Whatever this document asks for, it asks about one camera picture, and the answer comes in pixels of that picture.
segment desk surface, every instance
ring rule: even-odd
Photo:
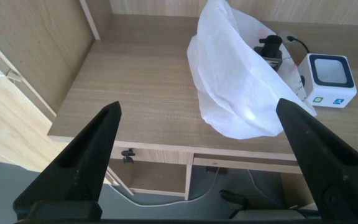
[[[114,16],[104,39],[92,46],[48,135],[69,141],[103,106],[118,100],[122,118],[115,146],[295,160],[284,133],[235,140],[203,121],[186,56],[197,20]],[[324,125],[358,150],[358,26],[266,24],[276,32],[296,33],[314,53],[348,57],[356,97],[344,109],[316,111]],[[287,48],[300,63],[304,48]]]

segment white cube device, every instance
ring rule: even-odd
[[[313,106],[344,108],[357,93],[345,56],[308,54],[298,70],[305,78],[306,100]]]

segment translucent plastic bag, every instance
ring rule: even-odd
[[[282,45],[283,63],[275,72],[253,48],[275,34],[257,19],[209,0],[198,21],[187,56],[198,89],[202,118],[229,138],[276,136],[283,131],[275,112],[280,98],[316,116],[302,101],[306,93],[298,69]]]

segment blue sticker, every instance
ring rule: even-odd
[[[343,103],[343,101],[345,101],[345,99],[336,99],[336,100],[334,101],[334,104],[340,105],[341,103]]]

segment green sticker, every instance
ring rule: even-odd
[[[323,99],[324,99],[324,97],[316,97],[316,98],[313,100],[313,103],[321,103]]]

